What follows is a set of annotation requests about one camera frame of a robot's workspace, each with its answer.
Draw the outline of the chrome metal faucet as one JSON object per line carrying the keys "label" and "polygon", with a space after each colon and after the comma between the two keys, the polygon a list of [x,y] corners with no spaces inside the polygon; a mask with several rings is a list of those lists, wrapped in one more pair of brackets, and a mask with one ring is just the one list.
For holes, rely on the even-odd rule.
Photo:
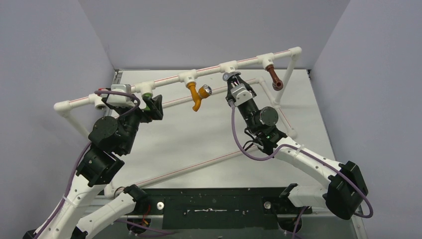
{"label": "chrome metal faucet", "polygon": [[222,76],[223,81],[227,82],[229,81],[229,79],[231,79],[232,77],[235,77],[237,75],[240,75],[241,73],[238,71],[233,71],[233,72],[225,72]]}

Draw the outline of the white pvc pipe frame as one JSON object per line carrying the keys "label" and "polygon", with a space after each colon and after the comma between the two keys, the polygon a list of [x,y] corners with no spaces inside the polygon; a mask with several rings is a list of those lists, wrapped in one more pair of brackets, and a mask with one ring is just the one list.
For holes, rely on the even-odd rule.
{"label": "white pvc pipe frame", "polygon": [[[235,145],[230,124],[230,109],[225,101],[226,84],[223,73],[239,71],[258,93],[257,102],[278,111],[280,126],[287,135],[297,133],[282,112],[279,96],[294,70],[299,47],[278,53],[267,53],[250,59],[225,62],[216,66],[189,71],[131,71],[119,74],[122,82],[130,83],[132,91],[162,94],[164,117],[143,124],[129,155],[123,157],[125,166],[104,188],[104,196],[113,198],[125,186],[142,188],[232,188],[287,186],[304,182],[306,176],[281,160],[253,161]],[[265,68],[274,65],[284,87],[275,91]],[[152,76],[152,81],[141,78]],[[212,88],[212,95],[203,99],[197,112],[187,88],[196,83]]]}

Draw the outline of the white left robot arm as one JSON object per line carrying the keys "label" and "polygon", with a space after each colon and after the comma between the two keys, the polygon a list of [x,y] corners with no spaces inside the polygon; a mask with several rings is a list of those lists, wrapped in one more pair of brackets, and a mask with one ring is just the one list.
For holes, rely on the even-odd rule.
{"label": "white left robot arm", "polygon": [[98,119],[79,155],[65,193],[49,218],[26,239],[91,239],[121,216],[147,209],[147,194],[130,185],[110,203],[86,215],[92,200],[123,167],[121,156],[131,152],[139,125],[163,118],[162,96],[97,91],[101,101],[118,117]]}

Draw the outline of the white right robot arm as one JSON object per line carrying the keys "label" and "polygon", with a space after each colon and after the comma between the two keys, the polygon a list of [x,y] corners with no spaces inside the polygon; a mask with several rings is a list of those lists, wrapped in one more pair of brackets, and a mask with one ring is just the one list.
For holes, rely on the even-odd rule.
{"label": "white right robot arm", "polygon": [[[294,141],[276,124],[278,111],[274,107],[258,108],[256,92],[240,76],[239,72],[225,73],[226,101],[231,108],[231,130],[240,151],[255,161],[282,160],[319,182],[319,186],[289,185],[280,198],[281,209],[287,213],[299,207],[326,208],[337,217],[349,220],[352,216],[370,218],[374,211],[367,198],[368,188],[357,164],[341,163],[308,150]],[[235,111],[239,111],[246,123],[245,133],[252,143],[265,154],[256,157],[240,144],[235,129]]]}

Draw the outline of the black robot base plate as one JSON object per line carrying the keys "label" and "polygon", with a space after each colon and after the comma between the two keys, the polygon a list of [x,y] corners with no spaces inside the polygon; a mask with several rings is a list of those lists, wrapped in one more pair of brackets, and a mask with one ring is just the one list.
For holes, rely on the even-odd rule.
{"label": "black robot base plate", "polygon": [[133,223],[161,220],[164,230],[274,230],[300,212],[281,194],[284,187],[145,189],[148,203],[124,215]]}

